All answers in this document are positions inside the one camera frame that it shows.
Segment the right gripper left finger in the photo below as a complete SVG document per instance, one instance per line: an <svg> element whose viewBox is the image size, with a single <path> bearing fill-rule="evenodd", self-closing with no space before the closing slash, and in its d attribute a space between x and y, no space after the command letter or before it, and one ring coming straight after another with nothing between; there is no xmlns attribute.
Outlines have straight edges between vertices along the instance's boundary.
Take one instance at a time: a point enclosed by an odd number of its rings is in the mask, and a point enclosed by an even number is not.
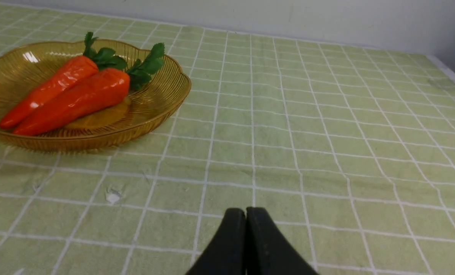
<svg viewBox="0 0 455 275"><path fill-rule="evenodd" d="M228 208L219 228L188 275L244 275L246 217L242 209Z"/></svg>

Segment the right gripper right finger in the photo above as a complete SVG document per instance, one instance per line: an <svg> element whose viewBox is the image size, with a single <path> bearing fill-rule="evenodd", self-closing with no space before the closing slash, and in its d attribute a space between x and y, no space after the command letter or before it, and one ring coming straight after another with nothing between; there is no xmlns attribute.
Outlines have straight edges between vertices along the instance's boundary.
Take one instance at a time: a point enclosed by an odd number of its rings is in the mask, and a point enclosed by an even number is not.
<svg viewBox="0 0 455 275"><path fill-rule="evenodd" d="M268 211L247 208L247 275L317 275L278 229Z"/></svg>

